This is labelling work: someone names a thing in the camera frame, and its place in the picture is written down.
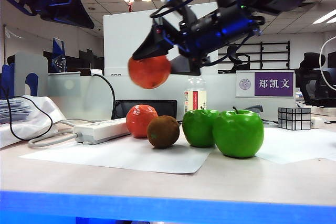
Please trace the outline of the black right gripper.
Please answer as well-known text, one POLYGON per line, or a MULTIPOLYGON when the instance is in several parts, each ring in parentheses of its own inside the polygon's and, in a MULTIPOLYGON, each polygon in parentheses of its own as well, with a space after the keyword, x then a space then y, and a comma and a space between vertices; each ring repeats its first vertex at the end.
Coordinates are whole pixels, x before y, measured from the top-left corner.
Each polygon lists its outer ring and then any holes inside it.
POLYGON ((231 42, 230 18, 227 11, 213 11, 189 23, 182 20, 179 30, 163 17, 154 18, 149 34, 132 58, 167 55, 176 45, 179 55, 170 61, 171 74, 200 76, 197 64, 211 64, 208 54, 231 42))

